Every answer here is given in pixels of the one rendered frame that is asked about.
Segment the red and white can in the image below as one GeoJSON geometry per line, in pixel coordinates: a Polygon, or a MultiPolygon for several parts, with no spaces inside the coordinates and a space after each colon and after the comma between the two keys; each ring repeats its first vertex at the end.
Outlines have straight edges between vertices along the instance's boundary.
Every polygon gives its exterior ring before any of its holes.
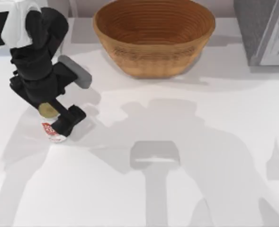
{"type": "Polygon", "coordinates": [[[38,112],[41,116],[41,125],[48,139],[53,143],[64,142],[67,138],[57,133],[52,124],[56,122],[59,117],[59,113],[49,103],[42,103],[38,107],[38,112]]]}

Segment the brown woven basket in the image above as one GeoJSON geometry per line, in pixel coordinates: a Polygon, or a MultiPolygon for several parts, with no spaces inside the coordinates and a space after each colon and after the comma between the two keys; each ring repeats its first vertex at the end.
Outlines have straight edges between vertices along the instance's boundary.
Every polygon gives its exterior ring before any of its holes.
{"type": "Polygon", "coordinates": [[[213,13],[194,0],[113,0],[93,17],[94,31],[110,59],[139,79],[182,73],[215,27],[213,13]]]}

